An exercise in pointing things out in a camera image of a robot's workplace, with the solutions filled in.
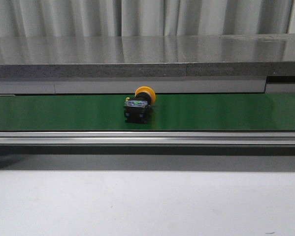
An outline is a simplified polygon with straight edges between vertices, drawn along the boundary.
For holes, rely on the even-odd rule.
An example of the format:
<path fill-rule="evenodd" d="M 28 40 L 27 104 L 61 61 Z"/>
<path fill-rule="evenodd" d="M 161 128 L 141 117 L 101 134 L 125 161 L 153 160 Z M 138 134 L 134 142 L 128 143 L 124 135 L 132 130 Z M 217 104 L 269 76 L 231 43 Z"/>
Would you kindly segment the white pleated curtain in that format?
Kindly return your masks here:
<path fill-rule="evenodd" d="M 0 0 L 0 37 L 295 33 L 295 0 Z"/>

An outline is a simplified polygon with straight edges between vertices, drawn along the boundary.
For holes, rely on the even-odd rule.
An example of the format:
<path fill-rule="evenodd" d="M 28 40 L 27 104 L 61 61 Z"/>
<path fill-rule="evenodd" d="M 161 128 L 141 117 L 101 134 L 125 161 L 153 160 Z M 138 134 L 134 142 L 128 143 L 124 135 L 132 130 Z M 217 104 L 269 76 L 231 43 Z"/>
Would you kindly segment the grey speckled stone counter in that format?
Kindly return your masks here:
<path fill-rule="evenodd" d="M 0 94 L 295 92 L 295 34 L 0 38 Z"/>

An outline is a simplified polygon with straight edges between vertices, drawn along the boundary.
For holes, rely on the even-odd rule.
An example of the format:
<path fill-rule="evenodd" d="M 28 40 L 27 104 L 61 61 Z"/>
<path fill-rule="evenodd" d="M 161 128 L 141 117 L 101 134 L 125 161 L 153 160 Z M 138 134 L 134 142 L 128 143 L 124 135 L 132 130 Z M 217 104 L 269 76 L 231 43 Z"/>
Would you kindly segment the aluminium conveyor frame rail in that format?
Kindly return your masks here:
<path fill-rule="evenodd" d="M 295 132 L 0 132 L 0 169 L 295 172 Z"/>

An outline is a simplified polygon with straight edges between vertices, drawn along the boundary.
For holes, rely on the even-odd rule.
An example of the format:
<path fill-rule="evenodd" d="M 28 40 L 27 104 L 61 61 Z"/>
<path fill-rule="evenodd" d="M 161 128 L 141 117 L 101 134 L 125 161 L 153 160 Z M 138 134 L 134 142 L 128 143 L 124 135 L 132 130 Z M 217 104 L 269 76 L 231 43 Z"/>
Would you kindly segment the green conveyor belt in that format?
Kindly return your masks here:
<path fill-rule="evenodd" d="M 159 94 L 146 124 L 124 94 L 0 96 L 0 131 L 295 131 L 295 93 Z"/>

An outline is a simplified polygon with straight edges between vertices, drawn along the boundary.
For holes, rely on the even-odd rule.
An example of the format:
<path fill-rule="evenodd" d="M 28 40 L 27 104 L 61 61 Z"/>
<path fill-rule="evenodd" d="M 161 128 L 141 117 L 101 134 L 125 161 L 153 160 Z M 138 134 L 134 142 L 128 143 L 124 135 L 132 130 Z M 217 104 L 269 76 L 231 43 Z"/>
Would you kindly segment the yellow mushroom push button switch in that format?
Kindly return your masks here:
<path fill-rule="evenodd" d="M 127 97 L 124 103 L 126 122 L 146 123 L 149 119 L 151 105 L 156 101 L 156 93 L 151 87 L 136 89 L 134 97 Z"/>

